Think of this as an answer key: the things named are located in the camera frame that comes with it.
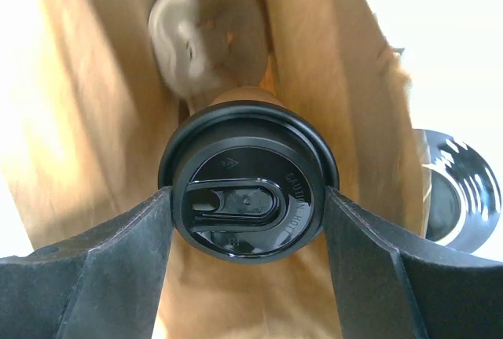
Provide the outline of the single kraft paper cup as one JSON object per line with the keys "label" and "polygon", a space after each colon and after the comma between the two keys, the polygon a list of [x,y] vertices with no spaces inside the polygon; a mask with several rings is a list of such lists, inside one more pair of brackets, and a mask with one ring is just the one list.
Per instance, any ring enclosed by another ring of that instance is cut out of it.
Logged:
{"label": "single kraft paper cup", "polygon": [[280,107],[284,106],[273,94],[259,87],[237,87],[227,90],[216,97],[210,105],[217,105],[230,101],[261,101]]}

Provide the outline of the brown cardboard cup carrier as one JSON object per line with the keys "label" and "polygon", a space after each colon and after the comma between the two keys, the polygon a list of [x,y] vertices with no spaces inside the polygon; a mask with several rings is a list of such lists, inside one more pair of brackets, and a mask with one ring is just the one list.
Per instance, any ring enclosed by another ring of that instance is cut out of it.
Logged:
{"label": "brown cardboard cup carrier", "polygon": [[184,100],[256,87],[266,71],[266,29],[256,0],[156,0],[148,29],[163,81]]}

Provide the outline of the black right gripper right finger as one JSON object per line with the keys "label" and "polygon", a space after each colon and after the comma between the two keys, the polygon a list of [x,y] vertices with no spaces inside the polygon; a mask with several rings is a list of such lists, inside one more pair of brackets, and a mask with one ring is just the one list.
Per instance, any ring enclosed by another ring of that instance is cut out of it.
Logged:
{"label": "black right gripper right finger", "polygon": [[479,337],[478,257],[403,230],[332,188],[323,226],[343,337]]}

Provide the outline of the brown and green paper bag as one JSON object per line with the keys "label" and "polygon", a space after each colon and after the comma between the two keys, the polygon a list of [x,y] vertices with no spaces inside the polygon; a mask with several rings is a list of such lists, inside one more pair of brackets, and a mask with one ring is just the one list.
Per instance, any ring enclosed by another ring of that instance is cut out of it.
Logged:
{"label": "brown and green paper bag", "polygon": [[[1,0],[1,169],[46,245],[154,189],[178,121],[147,36],[154,0]],[[406,77],[365,0],[266,0],[274,84],[336,156],[345,193],[424,230]]]}

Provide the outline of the black plastic cup lid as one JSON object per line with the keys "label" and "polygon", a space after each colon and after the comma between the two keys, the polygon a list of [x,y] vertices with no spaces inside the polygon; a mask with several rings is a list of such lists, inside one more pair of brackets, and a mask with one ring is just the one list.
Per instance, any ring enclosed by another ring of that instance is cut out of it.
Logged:
{"label": "black plastic cup lid", "polygon": [[292,255],[322,229],[325,191],[340,185],[326,141],[278,105],[207,107],[173,133],[158,171],[175,228],[194,248],[231,263]]}

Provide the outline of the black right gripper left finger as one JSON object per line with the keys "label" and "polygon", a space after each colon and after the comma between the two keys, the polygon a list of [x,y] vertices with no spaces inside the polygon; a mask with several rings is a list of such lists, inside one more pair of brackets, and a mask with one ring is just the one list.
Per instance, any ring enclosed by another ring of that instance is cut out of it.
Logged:
{"label": "black right gripper left finger", "polygon": [[78,264],[57,338],[150,338],[174,225],[171,188],[128,212],[30,254],[37,271]]}

